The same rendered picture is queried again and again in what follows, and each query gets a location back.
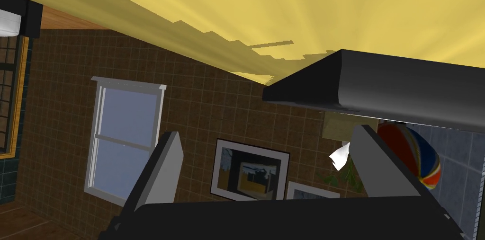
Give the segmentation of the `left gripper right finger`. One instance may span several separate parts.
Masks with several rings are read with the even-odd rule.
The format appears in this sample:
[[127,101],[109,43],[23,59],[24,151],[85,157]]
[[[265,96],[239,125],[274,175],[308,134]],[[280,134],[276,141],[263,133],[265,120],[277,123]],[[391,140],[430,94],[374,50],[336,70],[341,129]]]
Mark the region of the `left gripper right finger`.
[[368,196],[420,196],[426,205],[440,206],[369,125],[354,127],[349,150]]

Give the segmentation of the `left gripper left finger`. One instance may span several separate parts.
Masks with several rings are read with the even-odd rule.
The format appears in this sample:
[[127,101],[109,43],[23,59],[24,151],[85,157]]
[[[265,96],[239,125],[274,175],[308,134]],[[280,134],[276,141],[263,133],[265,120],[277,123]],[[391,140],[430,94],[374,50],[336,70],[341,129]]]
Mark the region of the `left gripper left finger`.
[[164,132],[122,209],[122,215],[145,204],[173,203],[183,163],[179,132]]

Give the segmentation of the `green plant with white pot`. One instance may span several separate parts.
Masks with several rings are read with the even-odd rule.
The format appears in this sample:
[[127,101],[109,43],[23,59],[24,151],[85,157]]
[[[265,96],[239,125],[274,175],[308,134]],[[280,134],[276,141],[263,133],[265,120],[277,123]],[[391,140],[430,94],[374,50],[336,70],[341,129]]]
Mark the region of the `green plant with white pot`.
[[335,171],[332,171],[327,176],[323,176],[318,172],[317,176],[325,184],[329,184],[332,187],[338,187],[340,183],[346,183],[356,193],[362,193],[364,186],[357,177],[357,170],[350,158],[349,148],[350,143],[343,142],[342,146],[329,156]]

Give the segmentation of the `red blue striped ball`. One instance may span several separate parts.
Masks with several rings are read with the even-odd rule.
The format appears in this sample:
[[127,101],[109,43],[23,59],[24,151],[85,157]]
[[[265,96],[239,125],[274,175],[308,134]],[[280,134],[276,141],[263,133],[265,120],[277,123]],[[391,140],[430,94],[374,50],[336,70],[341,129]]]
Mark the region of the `red blue striped ball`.
[[379,124],[377,134],[427,189],[437,186],[441,176],[440,158],[422,136],[406,124],[391,122]]

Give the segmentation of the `white framed window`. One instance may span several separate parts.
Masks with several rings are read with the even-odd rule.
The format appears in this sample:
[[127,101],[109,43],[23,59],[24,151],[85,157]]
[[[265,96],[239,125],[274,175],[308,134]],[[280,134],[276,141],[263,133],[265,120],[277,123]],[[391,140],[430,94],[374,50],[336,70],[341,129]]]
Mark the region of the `white framed window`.
[[123,206],[158,142],[166,86],[92,80],[97,90],[84,190]]

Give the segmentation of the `small white framed picture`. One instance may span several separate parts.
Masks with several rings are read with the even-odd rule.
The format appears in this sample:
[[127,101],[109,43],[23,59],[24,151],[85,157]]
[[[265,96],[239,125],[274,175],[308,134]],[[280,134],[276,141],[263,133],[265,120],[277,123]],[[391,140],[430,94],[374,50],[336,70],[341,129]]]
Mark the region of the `small white framed picture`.
[[286,199],[340,198],[339,193],[289,181]]

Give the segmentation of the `white framed dark picture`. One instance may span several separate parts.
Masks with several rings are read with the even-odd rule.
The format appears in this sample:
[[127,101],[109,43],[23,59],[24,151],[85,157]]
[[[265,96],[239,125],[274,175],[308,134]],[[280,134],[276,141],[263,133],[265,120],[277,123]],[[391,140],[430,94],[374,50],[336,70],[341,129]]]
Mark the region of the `white framed dark picture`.
[[283,200],[290,154],[218,139],[210,193],[232,201]]

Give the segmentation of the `black range hood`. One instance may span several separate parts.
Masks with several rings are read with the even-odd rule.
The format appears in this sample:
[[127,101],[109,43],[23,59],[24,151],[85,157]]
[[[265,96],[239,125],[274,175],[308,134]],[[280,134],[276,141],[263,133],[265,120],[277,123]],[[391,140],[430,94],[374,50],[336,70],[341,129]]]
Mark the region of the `black range hood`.
[[485,133],[485,69],[341,49],[264,88],[296,107]]

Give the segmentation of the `wooden framed window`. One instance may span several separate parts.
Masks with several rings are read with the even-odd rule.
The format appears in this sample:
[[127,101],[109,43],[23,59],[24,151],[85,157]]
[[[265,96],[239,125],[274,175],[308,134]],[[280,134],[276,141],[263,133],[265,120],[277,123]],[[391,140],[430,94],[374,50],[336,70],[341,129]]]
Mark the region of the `wooden framed window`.
[[0,160],[16,155],[28,45],[21,35],[0,37]]

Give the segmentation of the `black and white box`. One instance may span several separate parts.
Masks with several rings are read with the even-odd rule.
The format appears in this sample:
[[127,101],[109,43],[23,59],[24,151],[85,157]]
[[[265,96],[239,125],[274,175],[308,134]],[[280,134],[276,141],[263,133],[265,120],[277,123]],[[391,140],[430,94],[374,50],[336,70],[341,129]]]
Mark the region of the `black and white box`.
[[0,37],[40,37],[43,5],[32,0],[0,0]]

